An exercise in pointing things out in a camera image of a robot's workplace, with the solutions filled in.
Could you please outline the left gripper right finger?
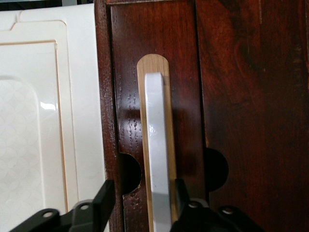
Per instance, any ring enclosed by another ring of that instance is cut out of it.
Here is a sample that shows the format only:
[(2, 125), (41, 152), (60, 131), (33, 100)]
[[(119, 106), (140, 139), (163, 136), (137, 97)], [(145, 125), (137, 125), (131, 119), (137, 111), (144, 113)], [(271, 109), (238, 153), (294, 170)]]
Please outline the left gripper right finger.
[(191, 200), (182, 179), (176, 179), (178, 220), (172, 232), (263, 232), (264, 230), (237, 207), (222, 206), (217, 212)]

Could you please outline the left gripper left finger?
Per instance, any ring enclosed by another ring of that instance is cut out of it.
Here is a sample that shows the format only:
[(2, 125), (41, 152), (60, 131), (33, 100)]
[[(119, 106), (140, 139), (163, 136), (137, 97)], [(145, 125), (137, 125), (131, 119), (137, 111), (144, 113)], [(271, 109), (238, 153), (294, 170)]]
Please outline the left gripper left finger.
[(95, 198), (78, 202), (61, 215), (57, 209), (38, 211), (12, 229), (13, 232), (102, 232), (115, 205), (113, 180), (106, 180)]

